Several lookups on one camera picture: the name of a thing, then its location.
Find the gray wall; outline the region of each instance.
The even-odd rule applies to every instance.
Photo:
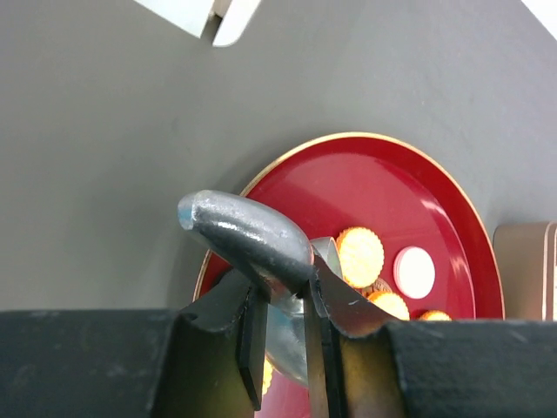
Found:
[[[179,198],[376,131],[490,233],[557,219],[557,42],[518,0],[263,0],[223,50],[131,0],[0,5],[0,308],[180,306]]]

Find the tan box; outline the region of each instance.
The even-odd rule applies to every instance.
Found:
[[[493,249],[507,318],[557,319],[557,223],[499,226]]]

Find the red plate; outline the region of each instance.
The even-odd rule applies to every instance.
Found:
[[[424,299],[405,298],[413,319],[429,309],[455,319],[504,317],[499,273],[480,217],[451,176],[410,145],[363,132],[314,139],[267,166],[241,194],[282,212],[310,239],[337,237],[351,226],[372,229],[385,248],[380,277],[394,291],[397,253],[406,246],[427,250],[436,280]],[[208,253],[195,297],[226,268]],[[307,391],[274,374],[258,416],[309,416]],[[295,402],[287,400],[292,397]]]

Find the round cracker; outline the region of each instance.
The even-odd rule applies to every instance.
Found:
[[[404,300],[393,292],[373,292],[367,298],[377,307],[400,320],[410,320],[410,312]]]
[[[385,254],[379,237],[364,227],[344,230],[337,238],[340,266],[345,282],[358,289],[377,280]]]
[[[419,317],[421,320],[453,320],[443,311],[427,311]]]

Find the white disc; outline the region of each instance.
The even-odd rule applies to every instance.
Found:
[[[408,246],[394,261],[394,282],[408,298],[423,299],[433,288],[435,265],[423,248]]]

